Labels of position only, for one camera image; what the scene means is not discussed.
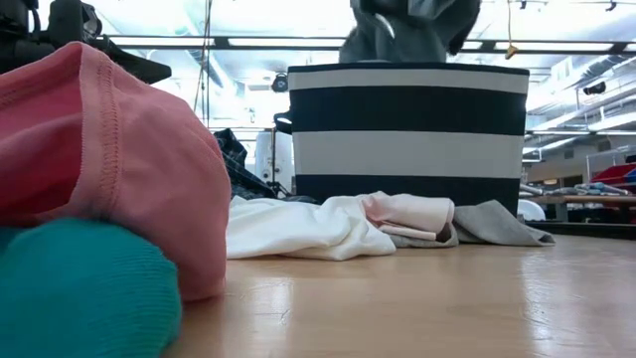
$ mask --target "fabric bin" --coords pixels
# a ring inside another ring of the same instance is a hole
[[[277,118],[291,121],[297,194],[495,199],[516,214],[529,77],[458,64],[289,68],[290,110]]]

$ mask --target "black cloth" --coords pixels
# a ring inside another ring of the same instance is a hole
[[[231,129],[215,132],[215,138],[221,147],[223,160],[232,184],[232,197],[238,195],[244,199],[277,199],[274,191],[260,178],[245,169],[247,150],[240,144]],[[281,200],[316,204],[316,200],[306,196],[288,196]]]

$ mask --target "gray cloth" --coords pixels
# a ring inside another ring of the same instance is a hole
[[[388,9],[383,16],[391,29],[374,14],[363,11],[362,1]],[[481,0],[351,0],[357,27],[340,49],[340,62],[446,62],[449,43],[466,27],[472,27],[480,3]]]
[[[520,223],[498,201],[455,209],[450,239],[427,241],[392,235],[397,248],[439,249],[462,244],[494,244],[522,247],[553,246],[549,233]]]

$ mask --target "navy stripe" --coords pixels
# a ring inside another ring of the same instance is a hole
[[[334,71],[334,70],[349,70],[349,69],[364,69],[364,70],[458,70],[458,71],[471,71],[481,73],[494,73],[494,74],[510,74],[510,75],[522,75],[529,76],[530,71],[526,69],[511,69],[496,66],[483,66],[483,65],[466,65],[466,64],[442,64],[442,63],[383,63],[383,62],[362,62],[351,64],[329,64],[329,65],[313,65],[313,66],[291,66],[287,70],[292,73],[312,73],[320,71]]]
[[[298,89],[289,97],[294,132],[400,130],[523,135],[526,126],[527,96],[520,93],[356,87]]]
[[[355,196],[384,191],[389,195],[412,194],[450,198],[455,205],[499,201],[517,215],[519,179],[453,178],[373,175],[297,175],[296,192],[319,201],[333,196]]]

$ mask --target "stitched seam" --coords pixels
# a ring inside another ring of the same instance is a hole
[[[98,87],[102,94],[100,100],[100,132],[103,158],[101,163],[101,175],[99,177],[98,195],[99,203],[103,205],[100,214],[103,219],[108,219],[111,215],[115,198],[115,187],[119,173],[119,115],[117,105],[114,100],[113,87],[114,65],[104,57],[99,58],[97,68]]]

